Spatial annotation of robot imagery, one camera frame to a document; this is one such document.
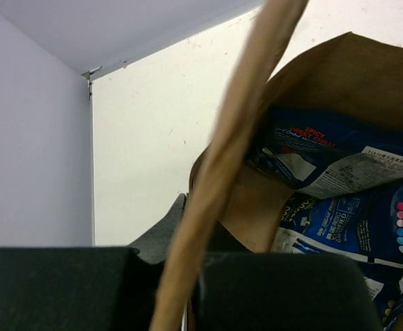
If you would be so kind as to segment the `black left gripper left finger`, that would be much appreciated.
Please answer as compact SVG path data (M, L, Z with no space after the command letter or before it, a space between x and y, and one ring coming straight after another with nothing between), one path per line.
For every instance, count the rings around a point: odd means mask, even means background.
M127 246L0 248L0 330L147 330L186 200Z

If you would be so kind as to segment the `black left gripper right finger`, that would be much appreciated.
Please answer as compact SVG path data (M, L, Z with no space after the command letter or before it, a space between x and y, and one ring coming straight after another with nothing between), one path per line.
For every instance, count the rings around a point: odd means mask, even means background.
M252 253L217 223L187 306L188 330L381 330L352 260Z

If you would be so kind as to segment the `green paper bag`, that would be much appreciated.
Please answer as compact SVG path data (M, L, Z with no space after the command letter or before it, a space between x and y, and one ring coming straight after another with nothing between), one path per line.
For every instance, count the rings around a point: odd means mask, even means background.
M215 221L271 103L329 108L384 129L403 130L403 48L346 33L278 69L306 6L306 1L268 1L256 19L170 246L151 330L180 325Z

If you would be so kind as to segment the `dark blue pretzel packet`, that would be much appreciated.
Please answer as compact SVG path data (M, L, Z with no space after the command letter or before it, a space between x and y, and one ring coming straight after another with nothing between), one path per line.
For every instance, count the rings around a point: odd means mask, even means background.
M403 180L330 199L293 194L271 250L353 259L390 330L403 315Z

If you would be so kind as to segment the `dark blue snack packet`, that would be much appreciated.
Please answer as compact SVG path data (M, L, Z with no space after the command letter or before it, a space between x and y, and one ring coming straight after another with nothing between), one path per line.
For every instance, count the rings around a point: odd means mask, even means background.
M344 114L271 106L247 162L319 199L403 179L403 131Z

